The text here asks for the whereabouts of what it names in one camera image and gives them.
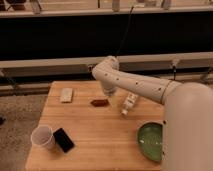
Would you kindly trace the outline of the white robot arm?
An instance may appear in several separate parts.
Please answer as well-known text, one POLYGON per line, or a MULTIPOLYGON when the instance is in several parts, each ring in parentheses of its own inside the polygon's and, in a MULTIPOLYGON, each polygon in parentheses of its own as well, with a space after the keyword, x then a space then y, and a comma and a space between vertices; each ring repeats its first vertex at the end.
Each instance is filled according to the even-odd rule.
POLYGON ((92 70, 105 95, 122 88, 164 106, 162 171, 213 171, 213 89, 130 74, 108 56, 92 70))

